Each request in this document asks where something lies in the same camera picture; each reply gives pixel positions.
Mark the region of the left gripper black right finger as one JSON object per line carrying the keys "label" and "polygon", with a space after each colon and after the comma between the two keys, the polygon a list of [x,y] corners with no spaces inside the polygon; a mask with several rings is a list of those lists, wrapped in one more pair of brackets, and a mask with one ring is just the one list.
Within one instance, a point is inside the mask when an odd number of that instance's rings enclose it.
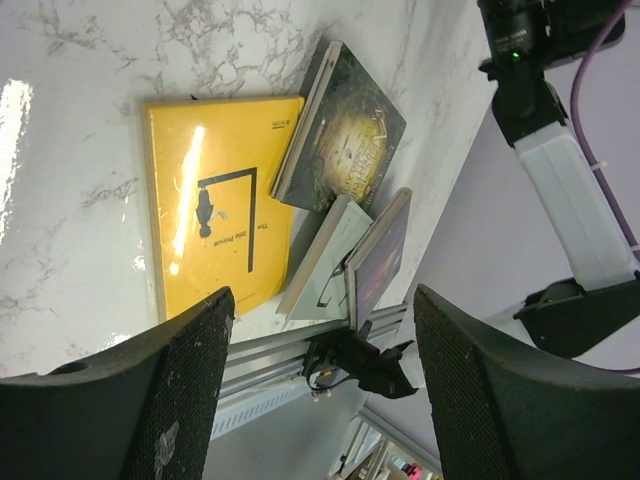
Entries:
{"label": "left gripper black right finger", "polygon": [[638,379],[538,350],[425,285],[414,323],[445,478],[638,478]]}

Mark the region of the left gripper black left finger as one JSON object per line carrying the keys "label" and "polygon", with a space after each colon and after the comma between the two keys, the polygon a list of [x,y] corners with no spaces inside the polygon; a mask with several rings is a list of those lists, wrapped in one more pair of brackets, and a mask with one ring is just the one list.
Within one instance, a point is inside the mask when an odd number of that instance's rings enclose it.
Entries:
{"label": "left gripper black left finger", "polygon": [[223,287],[97,354],[2,379],[2,478],[201,478],[234,313]]}

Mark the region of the purple Robinson Crusoe book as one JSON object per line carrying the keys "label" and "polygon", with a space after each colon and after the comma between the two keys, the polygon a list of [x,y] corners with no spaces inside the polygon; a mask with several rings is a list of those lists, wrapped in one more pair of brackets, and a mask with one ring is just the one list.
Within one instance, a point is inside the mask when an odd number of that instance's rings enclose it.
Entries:
{"label": "purple Robinson Crusoe book", "polygon": [[399,273],[412,190],[400,188],[345,262],[349,325],[360,331]]}

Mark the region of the yellow booklet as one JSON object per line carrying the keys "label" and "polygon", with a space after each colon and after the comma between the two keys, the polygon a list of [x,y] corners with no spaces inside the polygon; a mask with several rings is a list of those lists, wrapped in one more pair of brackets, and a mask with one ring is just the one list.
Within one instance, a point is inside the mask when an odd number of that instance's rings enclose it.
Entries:
{"label": "yellow booklet", "polygon": [[282,290],[294,210],[271,188],[304,103],[289,95],[144,105],[161,319],[223,287],[241,314]]}

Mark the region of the green yellow Alice book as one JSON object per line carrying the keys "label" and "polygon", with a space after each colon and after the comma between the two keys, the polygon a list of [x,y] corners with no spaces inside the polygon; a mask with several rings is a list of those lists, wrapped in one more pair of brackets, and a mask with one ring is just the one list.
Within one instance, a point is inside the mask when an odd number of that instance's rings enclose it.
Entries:
{"label": "green yellow Alice book", "polygon": [[320,41],[301,95],[305,105],[271,196],[324,212],[348,194],[371,212],[406,120],[341,41]]}

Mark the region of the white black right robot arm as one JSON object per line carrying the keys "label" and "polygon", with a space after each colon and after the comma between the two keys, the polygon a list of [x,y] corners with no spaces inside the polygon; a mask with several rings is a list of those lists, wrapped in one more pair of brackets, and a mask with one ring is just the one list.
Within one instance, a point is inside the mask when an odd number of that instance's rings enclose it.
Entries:
{"label": "white black right robot arm", "polygon": [[572,275],[517,313],[532,342],[575,358],[639,315],[639,244],[586,139],[581,85],[595,54],[620,42],[625,1],[482,1],[497,85],[494,118],[536,193]]}

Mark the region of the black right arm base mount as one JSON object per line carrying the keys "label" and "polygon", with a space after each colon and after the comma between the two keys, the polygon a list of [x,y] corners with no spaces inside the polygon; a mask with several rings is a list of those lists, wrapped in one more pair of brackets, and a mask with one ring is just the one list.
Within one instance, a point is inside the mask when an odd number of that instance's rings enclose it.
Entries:
{"label": "black right arm base mount", "polygon": [[[400,364],[404,352],[415,343],[408,340],[381,351],[367,341],[372,322],[366,321],[360,331],[343,327],[316,337],[311,341],[302,366],[302,376],[308,387],[317,393],[329,390],[350,380],[368,393],[395,400],[414,395],[418,389],[411,384]],[[342,370],[347,376],[334,384],[313,385],[311,376]]]}

